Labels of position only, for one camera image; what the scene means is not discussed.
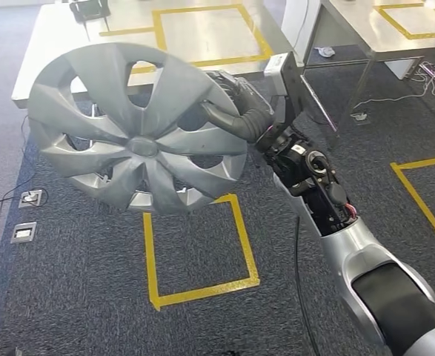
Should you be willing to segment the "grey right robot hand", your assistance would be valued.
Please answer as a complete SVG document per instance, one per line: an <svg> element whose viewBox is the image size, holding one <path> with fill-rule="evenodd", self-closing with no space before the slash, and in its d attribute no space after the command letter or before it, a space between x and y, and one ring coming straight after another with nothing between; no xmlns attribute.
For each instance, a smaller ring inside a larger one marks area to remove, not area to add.
<svg viewBox="0 0 435 356"><path fill-rule="evenodd" d="M208 71L207 75L230 97L238 110L233 115L212 102L202 102L201 107L211 123L248 143L257 142L272 123L272 117L265 110L264 101L246 79L223 70Z"/></svg>

